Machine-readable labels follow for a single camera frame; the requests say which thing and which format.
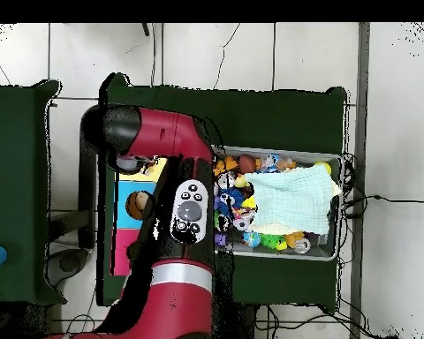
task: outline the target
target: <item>silver band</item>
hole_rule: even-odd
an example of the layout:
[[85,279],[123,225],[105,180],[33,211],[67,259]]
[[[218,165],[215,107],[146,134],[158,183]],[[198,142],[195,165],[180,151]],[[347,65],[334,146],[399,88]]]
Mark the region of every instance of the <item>silver band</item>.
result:
[[160,283],[190,283],[212,292],[212,274],[203,267],[171,262],[153,269],[151,286]]

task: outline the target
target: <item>blue toy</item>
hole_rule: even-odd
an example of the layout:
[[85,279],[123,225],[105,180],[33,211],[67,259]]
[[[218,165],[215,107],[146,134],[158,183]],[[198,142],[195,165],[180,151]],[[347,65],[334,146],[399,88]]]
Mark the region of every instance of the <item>blue toy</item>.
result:
[[220,202],[218,203],[218,212],[222,215],[231,216],[231,207],[240,207],[245,200],[245,196],[237,188],[228,188],[220,190],[218,193]]
[[244,232],[243,242],[252,248],[257,247],[261,243],[261,235],[254,231]]

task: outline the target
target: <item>green table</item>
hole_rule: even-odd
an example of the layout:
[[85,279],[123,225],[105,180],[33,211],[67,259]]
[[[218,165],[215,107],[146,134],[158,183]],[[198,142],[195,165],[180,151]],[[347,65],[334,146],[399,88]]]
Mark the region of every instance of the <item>green table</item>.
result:
[[[108,84],[109,103],[129,104],[210,118],[226,146],[341,154],[345,90],[326,93],[277,90],[191,90],[130,87],[117,74]],[[213,130],[209,135],[219,144]],[[106,171],[105,232],[112,230],[114,173]],[[125,278],[110,275],[110,237],[104,240],[103,302],[110,305]],[[235,256],[233,295],[246,304],[322,304],[334,312],[337,260],[276,260]]]
[[0,301],[48,305],[63,297],[44,280],[48,159],[46,107],[59,82],[34,87],[0,87]]

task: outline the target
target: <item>toy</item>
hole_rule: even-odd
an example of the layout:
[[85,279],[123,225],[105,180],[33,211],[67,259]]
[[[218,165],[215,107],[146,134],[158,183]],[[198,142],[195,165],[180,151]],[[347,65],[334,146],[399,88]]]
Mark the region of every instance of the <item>toy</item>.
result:
[[243,201],[244,194],[237,188],[221,190],[218,211],[223,215],[231,215],[230,207],[240,207]]
[[214,175],[218,177],[220,174],[224,173],[226,168],[224,167],[224,161],[219,160],[216,162],[216,166],[214,167]]
[[243,208],[256,208],[256,202],[254,201],[254,195],[244,200],[241,204]]
[[255,215],[254,209],[245,208],[245,207],[232,207],[232,215],[234,216],[234,220],[238,218],[253,218]]
[[225,164],[226,170],[235,170],[239,167],[237,162],[234,160],[234,157],[232,156],[227,156],[224,159],[224,164]]
[[238,158],[238,167],[243,174],[254,173],[256,171],[256,161],[252,156],[243,154]]
[[218,177],[218,187],[220,187],[222,190],[232,188],[234,187],[235,180],[236,177],[232,171],[223,173],[220,175],[220,177]]
[[238,231],[247,231],[248,230],[248,226],[250,226],[250,218],[238,218],[235,219],[232,224],[234,225],[234,227],[238,230]]
[[220,198],[218,196],[214,197],[214,209],[218,209],[218,205],[220,204]]
[[305,237],[295,242],[294,250],[296,253],[307,253],[310,248],[311,248],[311,242]]
[[254,159],[254,166],[256,167],[256,171],[257,170],[261,170],[261,168],[262,168],[262,159],[260,159],[259,157],[258,158],[255,158]]
[[331,175],[331,167],[327,162],[315,162],[314,165],[323,165],[325,168],[327,168],[327,172]]
[[282,235],[261,234],[261,243],[272,250],[282,251],[287,248]]
[[275,168],[276,170],[278,170],[279,172],[285,171],[287,169],[295,169],[297,167],[297,163],[294,162],[291,157],[288,157],[286,160],[279,160],[276,164],[275,164]]
[[216,233],[214,235],[214,240],[216,245],[220,245],[221,247],[225,247],[226,246],[226,234],[223,233]]
[[250,247],[255,248],[261,243],[261,235],[254,231],[244,232],[242,241],[246,245],[249,245]]
[[302,231],[297,231],[289,235],[284,235],[284,239],[290,248],[295,248],[295,242],[304,236],[305,234]]
[[261,173],[277,173],[276,163],[279,161],[277,154],[269,154],[262,160]]
[[214,175],[218,177],[220,174],[224,173],[226,170],[235,170],[239,167],[237,162],[232,156],[227,156],[224,160],[219,160],[216,162],[214,167]]
[[219,232],[226,232],[231,227],[231,218],[227,215],[220,215],[215,211],[214,226]]
[[234,187],[238,187],[238,188],[250,187],[250,183],[245,180],[245,176],[243,174],[239,174],[234,180]]
[[149,199],[149,194],[144,191],[132,192],[125,202],[125,211],[135,220],[148,218],[151,209],[152,201]]

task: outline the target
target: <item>plastic bin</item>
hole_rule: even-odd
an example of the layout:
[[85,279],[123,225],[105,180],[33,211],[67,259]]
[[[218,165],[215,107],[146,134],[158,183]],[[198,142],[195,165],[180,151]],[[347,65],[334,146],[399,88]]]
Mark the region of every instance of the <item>plastic bin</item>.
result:
[[[309,167],[315,162],[327,162],[331,166],[331,178],[342,188],[344,168],[341,156],[337,154],[313,154],[308,152],[282,151],[275,149],[245,148],[245,147],[217,147],[213,146],[215,153],[220,157],[240,156],[248,154],[253,157],[263,158],[268,154],[279,154],[291,157],[298,166]],[[232,243],[232,251],[238,256],[252,256],[264,258],[292,259],[292,260],[333,260],[338,253],[339,231],[341,224],[342,194],[335,196],[330,204],[329,233],[328,235],[314,235],[309,238],[311,248],[306,253],[297,253],[291,248],[283,251],[272,250],[263,245],[255,248],[240,242]]]

